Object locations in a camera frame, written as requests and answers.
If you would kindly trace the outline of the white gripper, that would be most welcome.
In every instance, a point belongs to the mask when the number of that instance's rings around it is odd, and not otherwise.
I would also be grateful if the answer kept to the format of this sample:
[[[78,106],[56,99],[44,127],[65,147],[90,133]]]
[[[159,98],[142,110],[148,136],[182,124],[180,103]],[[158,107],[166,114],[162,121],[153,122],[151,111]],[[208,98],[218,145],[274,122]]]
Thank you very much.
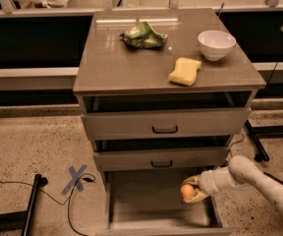
[[[200,202],[208,197],[208,195],[215,195],[220,192],[218,189],[216,182],[213,177],[213,171],[203,171],[199,177],[198,176],[191,176],[185,179],[182,182],[183,185],[192,185],[198,186],[199,189],[195,189],[195,195],[192,198],[183,199],[183,201],[187,204],[193,204]]]

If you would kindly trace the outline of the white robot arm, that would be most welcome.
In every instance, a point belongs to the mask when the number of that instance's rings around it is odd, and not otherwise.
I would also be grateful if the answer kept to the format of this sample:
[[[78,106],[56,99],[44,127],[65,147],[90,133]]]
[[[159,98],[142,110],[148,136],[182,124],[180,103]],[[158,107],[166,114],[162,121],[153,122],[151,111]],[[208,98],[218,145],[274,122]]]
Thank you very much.
[[[260,171],[244,156],[234,156],[225,167],[206,170],[185,179],[180,193],[183,201],[193,204],[226,189],[246,186],[257,189],[283,215],[283,184]]]

